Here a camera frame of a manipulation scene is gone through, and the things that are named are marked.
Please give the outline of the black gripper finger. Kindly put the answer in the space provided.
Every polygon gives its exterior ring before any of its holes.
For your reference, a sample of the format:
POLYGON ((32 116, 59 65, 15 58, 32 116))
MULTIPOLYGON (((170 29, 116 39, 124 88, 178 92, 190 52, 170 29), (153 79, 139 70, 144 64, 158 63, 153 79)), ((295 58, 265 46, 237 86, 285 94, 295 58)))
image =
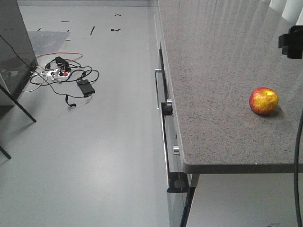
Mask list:
POLYGON ((292 26, 278 38, 278 48, 290 59, 303 58, 303 26, 292 26))

